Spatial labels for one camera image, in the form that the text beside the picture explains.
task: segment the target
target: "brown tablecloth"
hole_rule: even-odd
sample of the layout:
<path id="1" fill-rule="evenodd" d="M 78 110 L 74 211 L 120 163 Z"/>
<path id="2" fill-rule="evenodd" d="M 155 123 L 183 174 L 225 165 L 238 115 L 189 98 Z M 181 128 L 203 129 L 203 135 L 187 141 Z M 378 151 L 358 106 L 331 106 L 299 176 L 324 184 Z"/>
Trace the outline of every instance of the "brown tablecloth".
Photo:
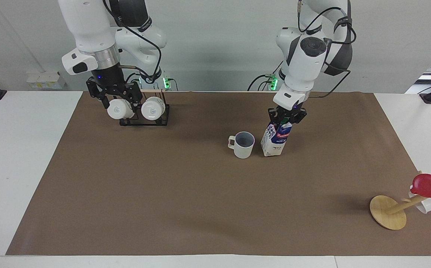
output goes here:
<path id="1" fill-rule="evenodd" d="M 7 254 L 431 255 L 431 213 L 401 231 L 370 215 L 417 175 L 373 94 L 310 99 L 270 158 L 272 94 L 166 97 L 167 127 L 120 127 L 83 93 Z M 257 139 L 246 160 L 227 148 L 239 131 Z"/>

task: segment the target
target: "mug handle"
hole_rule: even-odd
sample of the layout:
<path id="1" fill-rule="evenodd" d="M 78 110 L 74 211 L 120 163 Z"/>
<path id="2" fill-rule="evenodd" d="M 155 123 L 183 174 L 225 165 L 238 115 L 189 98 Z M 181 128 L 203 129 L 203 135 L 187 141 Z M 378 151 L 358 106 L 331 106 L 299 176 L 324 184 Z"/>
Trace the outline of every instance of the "mug handle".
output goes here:
<path id="1" fill-rule="evenodd" d="M 229 148 L 231 148 L 232 150 L 235 149 L 235 136 L 229 137 Z"/>

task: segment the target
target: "white table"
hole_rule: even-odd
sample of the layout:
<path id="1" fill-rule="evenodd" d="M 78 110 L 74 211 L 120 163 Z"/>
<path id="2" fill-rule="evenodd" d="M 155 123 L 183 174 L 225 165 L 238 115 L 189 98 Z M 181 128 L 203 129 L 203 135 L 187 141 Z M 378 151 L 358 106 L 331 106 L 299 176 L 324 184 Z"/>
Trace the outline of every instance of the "white table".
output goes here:
<path id="1" fill-rule="evenodd" d="M 4 256 L 80 96 L 81 92 L 9 92 L 0 101 L 0 267 L 431 266 L 431 257 Z M 431 105 L 417 95 L 376 97 L 417 169 L 431 173 Z"/>

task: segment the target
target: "round wooden base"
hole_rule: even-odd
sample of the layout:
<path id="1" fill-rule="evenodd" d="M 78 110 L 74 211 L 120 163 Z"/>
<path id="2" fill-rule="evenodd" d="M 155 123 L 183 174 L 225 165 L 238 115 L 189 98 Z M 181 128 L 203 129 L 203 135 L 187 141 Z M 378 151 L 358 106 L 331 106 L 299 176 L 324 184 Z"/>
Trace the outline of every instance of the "round wooden base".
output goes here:
<path id="1" fill-rule="evenodd" d="M 387 215 L 384 211 L 394 205 L 397 202 L 391 197 L 386 197 L 385 195 L 378 195 L 371 200 L 369 204 L 369 209 L 371 210 L 371 215 L 373 218 L 381 224 L 382 227 L 389 230 L 401 230 L 406 226 L 406 214 L 404 210 L 394 213 L 392 215 Z"/>

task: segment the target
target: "table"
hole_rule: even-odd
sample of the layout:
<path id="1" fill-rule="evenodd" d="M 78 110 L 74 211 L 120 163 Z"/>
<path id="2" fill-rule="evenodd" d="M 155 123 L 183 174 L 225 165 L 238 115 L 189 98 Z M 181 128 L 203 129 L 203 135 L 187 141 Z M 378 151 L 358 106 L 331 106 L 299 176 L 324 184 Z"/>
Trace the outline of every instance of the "table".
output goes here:
<path id="1" fill-rule="evenodd" d="M 0 118 L 6 123 L 0 127 L 0 165 L 6 167 L 0 168 L 0 256 L 13 237 L 80 95 L 79 92 L 10 92 L 0 102 Z M 431 173 L 431 139 L 426 139 L 431 136 L 431 105 L 424 105 L 416 95 L 376 97 L 416 168 Z M 312 257 L 315 262 L 320 258 L 324 257 Z"/>

